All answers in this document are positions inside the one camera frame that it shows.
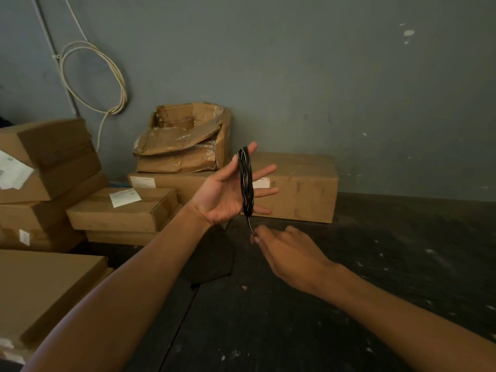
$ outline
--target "cardboard box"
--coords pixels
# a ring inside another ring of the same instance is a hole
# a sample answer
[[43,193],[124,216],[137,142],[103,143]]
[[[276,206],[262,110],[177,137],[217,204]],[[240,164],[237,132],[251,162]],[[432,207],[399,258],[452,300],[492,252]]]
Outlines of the cardboard box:
[[338,174],[331,157],[259,152],[251,157],[252,171],[272,163],[277,165],[277,171],[268,175],[268,180],[253,184],[279,187],[278,194],[255,199],[255,204],[272,210],[267,217],[332,223]]
[[128,175],[129,184],[134,188],[174,188],[179,203],[186,204],[193,198],[212,171],[183,174],[152,174],[133,172]]
[[[178,205],[176,211],[170,216],[166,224],[176,216],[182,205]],[[149,244],[158,234],[157,232],[126,232],[126,231],[86,231],[86,237],[91,242],[109,243],[109,244],[125,244],[125,245],[140,245]]]
[[0,345],[39,344],[106,269],[101,256],[0,250]]
[[0,249],[8,250],[66,253],[84,239],[84,232],[72,228],[68,218],[45,230],[26,227],[0,229]]
[[21,189],[0,190],[0,203],[51,200],[101,169],[83,119],[2,128],[0,150],[34,168]]
[[110,194],[123,188],[104,188],[67,210],[72,226],[92,231],[160,231],[177,208],[176,191],[171,188],[137,188],[141,200],[113,207]]
[[137,171],[185,173],[224,167],[231,113],[209,103],[158,106],[134,147]]
[[[74,306],[76,306],[81,300],[85,298],[86,295],[88,295],[95,287],[97,287],[102,281],[107,278],[114,269],[112,268],[107,268],[103,271],[102,275],[100,275],[97,280],[91,285],[91,287],[88,288],[75,302]],[[44,341],[41,340],[39,343],[37,343],[34,346],[31,346],[29,349],[19,349],[19,348],[7,348],[7,347],[2,347],[0,346],[0,359],[3,360],[9,360],[11,362],[19,363],[19,364],[26,364],[26,362],[31,359],[31,357],[34,355],[35,351],[38,349],[40,344]]]
[[0,205],[0,227],[6,229],[46,230],[67,219],[65,211],[90,194],[108,186],[103,173],[98,173],[50,201]]

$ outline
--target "forearm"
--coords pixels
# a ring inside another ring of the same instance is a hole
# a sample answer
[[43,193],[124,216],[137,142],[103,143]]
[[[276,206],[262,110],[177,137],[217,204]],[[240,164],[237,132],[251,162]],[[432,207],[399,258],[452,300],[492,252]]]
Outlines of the forearm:
[[492,342],[388,294],[340,265],[325,276],[319,296],[375,333],[414,369],[496,370]]
[[120,370],[208,227],[193,206],[184,206],[149,245],[69,312],[25,370]]

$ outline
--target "right hand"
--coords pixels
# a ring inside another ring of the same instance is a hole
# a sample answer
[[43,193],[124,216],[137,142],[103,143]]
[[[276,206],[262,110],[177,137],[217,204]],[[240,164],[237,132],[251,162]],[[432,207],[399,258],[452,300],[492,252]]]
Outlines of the right hand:
[[285,231],[258,226],[255,232],[258,237],[252,234],[251,243],[258,244],[275,275],[300,291],[320,296],[322,280],[337,264],[306,233],[293,226]]

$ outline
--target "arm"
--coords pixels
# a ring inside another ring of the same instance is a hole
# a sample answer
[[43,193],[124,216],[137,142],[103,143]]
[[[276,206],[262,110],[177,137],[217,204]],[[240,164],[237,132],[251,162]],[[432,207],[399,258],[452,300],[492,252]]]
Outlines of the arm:
[[252,241],[277,276],[347,312],[415,370],[496,370],[495,344],[329,261],[307,234],[291,226],[256,232]]
[[[257,148],[249,145],[250,154]],[[238,160],[235,156],[210,176],[193,199],[158,236],[117,269],[48,335],[25,372],[117,371],[133,354],[177,276],[208,228],[239,214],[242,207]],[[257,180],[275,165],[253,173]],[[255,197],[278,192],[257,189]],[[255,207],[255,212],[270,210]]]

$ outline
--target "hand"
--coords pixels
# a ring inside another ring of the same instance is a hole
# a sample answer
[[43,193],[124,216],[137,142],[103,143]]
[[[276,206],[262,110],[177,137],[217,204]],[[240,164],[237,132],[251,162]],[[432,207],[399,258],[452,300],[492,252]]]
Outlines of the hand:
[[[250,155],[258,145],[252,142],[248,145]],[[270,165],[253,172],[253,181],[275,172],[276,165]],[[270,196],[279,193],[279,188],[258,188],[253,191],[255,198]],[[241,182],[239,181],[238,155],[233,156],[224,168],[209,176],[200,189],[191,199],[194,206],[202,216],[211,224],[228,221],[241,212],[243,203],[241,197]],[[271,214],[272,210],[255,205],[253,212],[258,214]]]
[[306,233],[293,226],[286,231],[258,226],[255,232],[258,237],[252,234],[251,243],[258,244],[275,275],[295,289],[320,296],[322,277],[337,264]]

